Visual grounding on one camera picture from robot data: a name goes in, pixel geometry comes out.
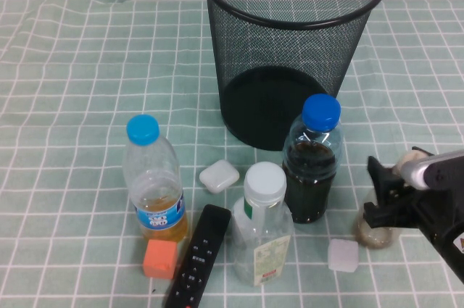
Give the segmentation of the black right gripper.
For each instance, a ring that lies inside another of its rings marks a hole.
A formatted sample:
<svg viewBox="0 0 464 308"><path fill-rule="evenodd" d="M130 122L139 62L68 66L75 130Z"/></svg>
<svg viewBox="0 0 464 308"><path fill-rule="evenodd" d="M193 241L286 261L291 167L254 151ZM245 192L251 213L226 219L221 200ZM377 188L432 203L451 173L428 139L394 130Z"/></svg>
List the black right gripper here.
<svg viewBox="0 0 464 308"><path fill-rule="evenodd" d="M376 204L364 203L363 218L371 228L419 229L453 273L463 280L463 205L447 191L419 191L369 156L368 173Z"/></svg>

